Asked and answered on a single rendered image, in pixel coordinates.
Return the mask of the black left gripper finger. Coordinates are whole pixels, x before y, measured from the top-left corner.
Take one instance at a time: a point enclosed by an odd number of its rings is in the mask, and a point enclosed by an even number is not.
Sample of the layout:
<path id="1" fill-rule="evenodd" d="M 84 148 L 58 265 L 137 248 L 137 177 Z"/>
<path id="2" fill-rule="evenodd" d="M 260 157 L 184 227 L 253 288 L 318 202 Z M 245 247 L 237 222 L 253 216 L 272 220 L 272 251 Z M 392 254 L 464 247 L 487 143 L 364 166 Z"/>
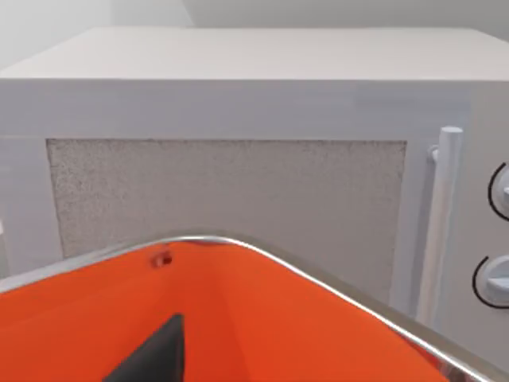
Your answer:
<path id="1" fill-rule="evenodd" d="M 184 382 L 184 316 L 174 314 L 102 382 Z"/>

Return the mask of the orange basket with metal rim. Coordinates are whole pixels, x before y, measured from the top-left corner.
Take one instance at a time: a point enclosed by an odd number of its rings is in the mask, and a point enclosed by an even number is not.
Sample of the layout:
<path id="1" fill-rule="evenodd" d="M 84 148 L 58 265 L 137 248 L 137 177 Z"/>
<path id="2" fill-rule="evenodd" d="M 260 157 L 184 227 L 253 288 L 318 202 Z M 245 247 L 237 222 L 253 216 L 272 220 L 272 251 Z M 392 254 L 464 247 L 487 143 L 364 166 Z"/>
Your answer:
<path id="1" fill-rule="evenodd" d="M 0 382 L 102 382 L 174 314 L 184 382 L 509 382 L 302 259 L 214 235 L 114 246 L 0 280 Z"/>

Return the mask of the microwave door with grey window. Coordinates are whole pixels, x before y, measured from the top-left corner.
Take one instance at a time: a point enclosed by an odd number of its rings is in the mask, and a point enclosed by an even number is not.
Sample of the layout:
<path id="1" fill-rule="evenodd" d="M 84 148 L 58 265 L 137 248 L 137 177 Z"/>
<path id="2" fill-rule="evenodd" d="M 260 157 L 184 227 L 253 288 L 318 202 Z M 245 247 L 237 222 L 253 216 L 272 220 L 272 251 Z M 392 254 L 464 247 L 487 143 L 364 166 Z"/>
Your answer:
<path id="1" fill-rule="evenodd" d="M 439 82 L 0 84 L 8 272 L 182 232 L 246 236 L 413 314 Z"/>

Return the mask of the pale microwave oven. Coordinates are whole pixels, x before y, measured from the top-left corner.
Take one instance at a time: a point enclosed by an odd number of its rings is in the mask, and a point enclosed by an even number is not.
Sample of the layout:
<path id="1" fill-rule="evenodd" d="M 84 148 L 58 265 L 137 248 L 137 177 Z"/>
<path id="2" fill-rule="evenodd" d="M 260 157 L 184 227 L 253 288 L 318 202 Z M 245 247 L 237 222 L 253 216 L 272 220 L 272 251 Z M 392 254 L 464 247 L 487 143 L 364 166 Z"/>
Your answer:
<path id="1" fill-rule="evenodd" d="M 25 273 L 182 231 L 305 260 L 509 370 L 509 42 L 472 29 L 92 29 L 0 71 Z"/>

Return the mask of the white microwave knob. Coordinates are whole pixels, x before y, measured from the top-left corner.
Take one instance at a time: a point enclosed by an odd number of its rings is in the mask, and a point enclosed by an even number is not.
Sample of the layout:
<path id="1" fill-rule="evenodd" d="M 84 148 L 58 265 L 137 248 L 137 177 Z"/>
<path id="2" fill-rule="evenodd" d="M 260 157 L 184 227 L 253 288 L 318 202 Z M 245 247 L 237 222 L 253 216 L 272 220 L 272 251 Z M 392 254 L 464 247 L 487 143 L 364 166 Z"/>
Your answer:
<path id="1" fill-rule="evenodd" d="M 509 162 L 503 162 L 491 175 L 488 204 L 497 217 L 509 222 Z"/>
<path id="2" fill-rule="evenodd" d="M 485 306 L 509 310 L 509 255 L 485 256 L 472 274 L 472 292 Z"/>

